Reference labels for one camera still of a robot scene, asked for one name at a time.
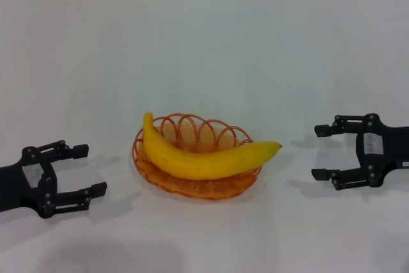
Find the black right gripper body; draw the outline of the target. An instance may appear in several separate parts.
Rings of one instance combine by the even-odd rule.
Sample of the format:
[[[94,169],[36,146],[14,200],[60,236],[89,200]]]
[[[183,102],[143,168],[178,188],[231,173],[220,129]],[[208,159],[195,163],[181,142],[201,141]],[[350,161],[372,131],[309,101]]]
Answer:
[[[389,127],[375,113],[363,116],[356,154],[360,184],[380,187],[391,171],[408,168],[408,127]]]

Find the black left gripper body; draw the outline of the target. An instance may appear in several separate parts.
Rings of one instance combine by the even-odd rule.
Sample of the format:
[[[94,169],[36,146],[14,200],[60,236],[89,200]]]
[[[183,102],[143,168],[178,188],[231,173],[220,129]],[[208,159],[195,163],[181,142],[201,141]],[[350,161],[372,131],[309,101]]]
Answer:
[[[56,214],[56,146],[28,146],[18,162],[1,168],[1,211],[30,208],[41,218]]]

